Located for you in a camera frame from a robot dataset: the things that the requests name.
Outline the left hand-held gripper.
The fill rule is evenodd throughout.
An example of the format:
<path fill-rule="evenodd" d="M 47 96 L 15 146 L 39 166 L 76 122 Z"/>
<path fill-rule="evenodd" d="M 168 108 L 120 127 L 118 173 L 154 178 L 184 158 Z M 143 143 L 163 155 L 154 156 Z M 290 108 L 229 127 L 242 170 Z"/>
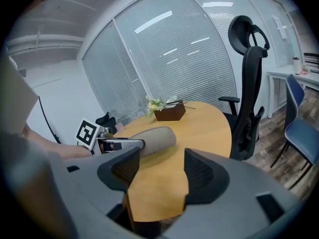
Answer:
<path fill-rule="evenodd" d="M 113 138 L 115 133 L 116 131 L 110 127 L 103 127 L 82 118 L 75 140 L 80 146 L 86 147 L 92 155 L 125 148 L 138 147 L 143 149 L 145 146 L 145 142 L 141 139 Z"/>

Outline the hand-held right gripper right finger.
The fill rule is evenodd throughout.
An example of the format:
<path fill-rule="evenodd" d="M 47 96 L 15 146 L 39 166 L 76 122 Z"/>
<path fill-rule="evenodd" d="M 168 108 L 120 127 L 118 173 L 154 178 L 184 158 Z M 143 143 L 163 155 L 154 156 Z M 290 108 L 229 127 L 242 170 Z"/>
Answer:
<path fill-rule="evenodd" d="M 278 239 L 303 202 L 246 162 L 187 148 L 184 211 L 162 239 Z"/>

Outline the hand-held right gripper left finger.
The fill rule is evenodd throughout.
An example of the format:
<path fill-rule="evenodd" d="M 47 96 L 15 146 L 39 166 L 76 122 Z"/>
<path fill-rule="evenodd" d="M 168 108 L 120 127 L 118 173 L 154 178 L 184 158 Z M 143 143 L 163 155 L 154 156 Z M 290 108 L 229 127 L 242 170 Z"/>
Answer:
<path fill-rule="evenodd" d="M 63 160 L 48 155 L 55 184 L 79 239 L 140 239 L 108 217 L 139 168 L 139 148 Z"/>

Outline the beige oblong pouch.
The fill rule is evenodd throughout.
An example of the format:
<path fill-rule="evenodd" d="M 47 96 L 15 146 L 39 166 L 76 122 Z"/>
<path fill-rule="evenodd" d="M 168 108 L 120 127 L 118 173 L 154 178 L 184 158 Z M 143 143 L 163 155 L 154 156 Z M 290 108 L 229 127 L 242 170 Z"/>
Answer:
<path fill-rule="evenodd" d="M 143 148 L 140 150 L 140 157 L 147 157 L 166 150 L 176 145 L 176 136 L 171 128 L 167 126 L 155 127 L 139 132 L 129 140 L 142 140 Z"/>

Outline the person's left forearm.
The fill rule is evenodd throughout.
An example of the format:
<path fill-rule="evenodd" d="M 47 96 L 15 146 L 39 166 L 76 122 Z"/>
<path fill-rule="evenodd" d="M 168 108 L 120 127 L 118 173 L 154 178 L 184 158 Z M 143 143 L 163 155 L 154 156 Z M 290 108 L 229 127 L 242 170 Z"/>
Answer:
<path fill-rule="evenodd" d="M 65 145 L 52 142 L 33 131 L 28 126 L 28 124 L 25 124 L 22 135 L 24 138 L 36 142 L 46 151 L 51 151 L 59 154 L 63 159 L 83 158 L 92 156 L 91 152 L 85 147 L 77 145 Z"/>

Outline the black office chair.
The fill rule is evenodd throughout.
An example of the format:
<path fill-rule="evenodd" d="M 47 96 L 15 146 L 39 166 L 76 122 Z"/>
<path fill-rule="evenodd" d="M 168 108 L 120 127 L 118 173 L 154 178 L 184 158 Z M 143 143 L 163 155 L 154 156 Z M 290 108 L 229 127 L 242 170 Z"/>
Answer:
<path fill-rule="evenodd" d="M 109 127 L 113 134 L 117 132 L 116 119 L 114 117 L 110 117 L 109 112 L 107 112 L 103 117 L 96 119 L 95 123 L 102 127 Z"/>
<path fill-rule="evenodd" d="M 231 128 L 232 144 L 230 158 L 243 161 L 249 159 L 255 149 L 257 129 L 263 106 L 254 113 L 254 106 L 262 80 L 262 59 L 268 57 L 269 41 L 264 32 L 245 15 L 236 16 L 228 28 L 228 39 L 232 48 L 243 56 L 242 97 L 219 97 L 228 102 L 231 114 L 225 113 Z"/>

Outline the pale artificial flower bunch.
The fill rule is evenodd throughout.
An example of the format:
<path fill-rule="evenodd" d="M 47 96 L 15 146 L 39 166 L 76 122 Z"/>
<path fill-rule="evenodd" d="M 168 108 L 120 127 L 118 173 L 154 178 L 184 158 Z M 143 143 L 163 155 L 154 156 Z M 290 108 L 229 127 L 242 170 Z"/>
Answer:
<path fill-rule="evenodd" d="M 178 100 L 177 96 L 170 96 L 166 101 L 162 98 L 154 99 L 149 96 L 145 96 L 148 102 L 148 109 L 146 111 L 146 117 L 149 118 L 155 114 L 156 111 L 162 111 L 168 108 L 174 108 L 177 105 L 185 104 L 182 100 Z"/>

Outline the dark brown wooden tissue box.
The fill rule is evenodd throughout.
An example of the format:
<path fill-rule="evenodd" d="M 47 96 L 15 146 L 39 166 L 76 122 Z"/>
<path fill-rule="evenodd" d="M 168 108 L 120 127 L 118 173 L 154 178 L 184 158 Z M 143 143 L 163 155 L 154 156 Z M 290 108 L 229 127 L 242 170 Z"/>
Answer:
<path fill-rule="evenodd" d="M 175 103 L 169 103 L 168 108 L 161 111 L 155 111 L 157 121 L 179 121 L 185 114 L 185 106 L 182 100 Z"/>

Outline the black metal stand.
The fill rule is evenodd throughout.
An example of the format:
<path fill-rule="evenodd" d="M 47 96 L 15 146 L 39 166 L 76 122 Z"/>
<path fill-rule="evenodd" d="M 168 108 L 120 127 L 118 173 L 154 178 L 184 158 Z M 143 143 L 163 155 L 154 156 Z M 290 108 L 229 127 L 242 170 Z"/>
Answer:
<path fill-rule="evenodd" d="M 60 141 L 59 137 L 54 133 L 54 131 L 52 130 L 52 128 L 51 128 L 51 126 L 50 126 L 50 124 L 49 124 L 49 121 L 48 121 L 48 119 L 47 119 L 47 117 L 46 117 L 46 114 L 45 114 L 45 112 L 44 112 L 44 109 L 43 109 L 43 105 L 42 105 L 40 96 L 38 96 L 38 100 L 39 100 L 39 104 L 40 104 L 40 108 L 41 108 L 43 117 L 44 117 L 44 119 L 45 119 L 45 122 L 46 122 L 46 124 L 47 124 L 47 126 L 48 126 L 48 128 L 49 128 L 49 130 L 50 130 L 50 132 L 51 132 L 51 134 L 52 134 L 52 136 L 54 137 L 56 143 L 61 144 L 61 141 Z"/>

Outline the round wooden table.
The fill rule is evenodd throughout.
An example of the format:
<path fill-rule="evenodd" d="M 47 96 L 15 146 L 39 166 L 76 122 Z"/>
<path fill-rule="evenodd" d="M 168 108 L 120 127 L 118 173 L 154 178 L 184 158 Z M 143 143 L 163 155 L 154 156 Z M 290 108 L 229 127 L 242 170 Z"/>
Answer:
<path fill-rule="evenodd" d="M 155 222 L 182 214 L 188 194 L 184 172 L 184 150 L 192 148 L 228 158 L 231 129 L 224 114 L 213 105 L 187 102 L 179 121 L 157 121 L 141 116 L 130 122 L 116 137 L 131 137 L 149 128 L 167 126 L 176 136 L 176 145 L 140 159 L 140 167 L 129 189 L 128 199 L 135 222 Z"/>

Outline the blue padded chair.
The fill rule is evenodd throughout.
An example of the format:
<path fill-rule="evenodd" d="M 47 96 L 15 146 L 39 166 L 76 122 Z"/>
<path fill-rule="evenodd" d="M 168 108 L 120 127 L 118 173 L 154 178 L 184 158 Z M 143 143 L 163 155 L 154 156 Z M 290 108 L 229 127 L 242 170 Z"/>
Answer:
<path fill-rule="evenodd" d="M 303 166 L 305 171 L 290 186 L 289 189 L 291 190 L 319 162 L 319 131 L 303 119 L 298 118 L 299 107 L 304 99 L 305 92 L 292 74 L 286 78 L 286 93 L 287 104 L 284 125 L 286 142 L 270 167 L 273 167 L 277 163 L 282 154 L 290 146 L 306 160 Z"/>

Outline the person's grey shirt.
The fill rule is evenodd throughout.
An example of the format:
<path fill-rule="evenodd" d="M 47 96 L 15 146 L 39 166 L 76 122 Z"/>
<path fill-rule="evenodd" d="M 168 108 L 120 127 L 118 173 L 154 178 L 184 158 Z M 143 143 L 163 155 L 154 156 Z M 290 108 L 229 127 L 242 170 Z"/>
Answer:
<path fill-rule="evenodd" d="M 9 56 L 0 58 L 0 132 L 22 134 L 38 95 L 15 69 Z"/>

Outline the white rectangular desk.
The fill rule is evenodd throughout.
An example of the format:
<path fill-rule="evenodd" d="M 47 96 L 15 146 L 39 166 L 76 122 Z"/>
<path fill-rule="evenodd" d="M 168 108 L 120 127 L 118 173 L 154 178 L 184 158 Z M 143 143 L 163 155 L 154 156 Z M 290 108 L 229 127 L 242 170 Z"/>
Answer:
<path fill-rule="evenodd" d="M 275 70 L 268 71 L 269 76 L 269 90 L 270 90 L 270 99 L 269 99 L 269 108 L 268 108 L 268 118 L 271 119 L 274 112 L 280 109 L 282 106 L 274 108 L 274 98 L 275 98 L 275 84 L 274 79 L 283 79 L 285 80 L 290 74 L 293 74 L 299 84 L 305 88 L 309 87 L 316 91 L 319 91 L 319 74 L 306 73 L 296 75 L 294 73 L 294 67 L 288 65 L 281 67 Z"/>

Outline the white bottle with dark lid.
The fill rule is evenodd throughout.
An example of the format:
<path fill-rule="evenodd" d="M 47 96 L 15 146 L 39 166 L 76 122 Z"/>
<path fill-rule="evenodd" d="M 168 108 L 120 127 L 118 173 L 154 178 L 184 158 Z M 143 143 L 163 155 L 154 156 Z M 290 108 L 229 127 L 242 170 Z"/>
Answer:
<path fill-rule="evenodd" d="M 293 57 L 294 73 L 299 75 L 302 69 L 301 60 L 298 57 Z"/>

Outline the black metal railing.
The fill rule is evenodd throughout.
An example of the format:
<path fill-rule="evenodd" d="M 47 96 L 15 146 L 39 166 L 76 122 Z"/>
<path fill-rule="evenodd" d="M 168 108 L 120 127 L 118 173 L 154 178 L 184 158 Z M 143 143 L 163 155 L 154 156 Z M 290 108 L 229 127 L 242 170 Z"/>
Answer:
<path fill-rule="evenodd" d="M 305 64 L 312 73 L 319 74 L 319 54 L 304 53 Z"/>

